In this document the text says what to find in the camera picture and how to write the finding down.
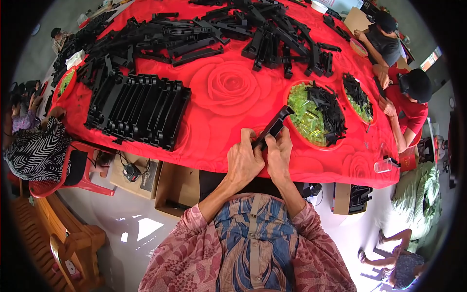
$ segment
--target black and white zigzag shirt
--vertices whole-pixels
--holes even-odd
[[[65,137],[65,125],[50,117],[45,131],[41,125],[19,130],[5,151],[11,172],[24,180],[54,180],[62,178],[63,163],[71,138]],[[71,165],[68,162],[67,175]]]

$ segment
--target red tablecloth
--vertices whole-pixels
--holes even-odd
[[[86,129],[83,123],[86,121],[91,90],[81,83],[76,84],[66,100],[58,102],[58,105],[67,109],[64,123],[68,133],[85,141],[143,157],[206,171],[226,172],[226,154],[240,140],[240,129],[247,127],[257,132],[263,130],[284,104],[284,91],[288,91],[297,80],[317,80],[329,85],[343,97],[342,73],[350,72],[375,97],[379,96],[372,80],[371,63],[367,58],[358,56],[348,42],[327,27],[323,23],[322,14],[310,7],[304,8],[291,2],[285,4],[289,6],[287,15],[310,27],[310,36],[314,41],[342,48],[341,53],[333,52],[334,75],[330,78],[318,78],[314,73],[306,77],[303,74],[305,64],[293,64],[291,80],[283,77],[282,66],[274,70],[263,67],[261,71],[255,72],[252,70],[253,60],[241,56],[241,50],[247,42],[235,40],[224,47],[224,54],[176,68],[153,60],[137,59],[137,73],[158,74],[171,80],[181,80],[185,86],[191,88],[191,100],[180,127],[175,150],[167,152],[140,142],[123,142],[122,145],[117,145],[112,142],[112,137],[105,136],[98,130]],[[112,29],[122,29],[132,16],[141,22],[151,20],[153,13],[179,12],[179,19],[192,19],[217,8],[219,7],[188,4],[188,0],[137,0],[118,15],[101,36]],[[337,20],[336,25],[345,28]],[[373,170],[373,164],[381,160],[383,155],[398,159],[389,121],[377,105],[374,110],[378,111],[377,122],[366,133],[367,127],[347,108],[344,111],[348,127],[347,138],[333,151],[312,149],[299,140],[296,132],[292,132],[292,179],[303,182],[341,182],[374,188],[383,188],[398,182],[398,170],[382,174],[376,174]],[[266,169],[260,176],[268,176]]]

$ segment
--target pink floral shirt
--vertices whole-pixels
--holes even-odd
[[[297,291],[356,291],[336,244],[321,227],[313,205],[292,220],[298,247],[292,259]],[[216,291],[222,245],[214,222],[206,223],[198,205],[188,209],[157,247],[139,291]]]

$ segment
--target red shirt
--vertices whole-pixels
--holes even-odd
[[[402,134],[407,128],[411,129],[415,134],[421,130],[428,116],[428,104],[411,102],[407,96],[401,93],[397,81],[397,74],[407,74],[407,69],[398,69],[390,67],[388,69],[389,79],[393,85],[389,85],[386,90],[386,97],[394,103],[399,117],[399,125],[401,126]]]

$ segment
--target wooden bench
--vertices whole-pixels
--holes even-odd
[[[105,242],[102,229],[80,223],[55,193],[34,198],[34,207],[24,196],[12,205],[31,259],[55,291],[88,291],[104,284],[96,255]],[[79,281],[72,279],[66,260],[81,273]],[[54,263],[61,272],[52,270]]]

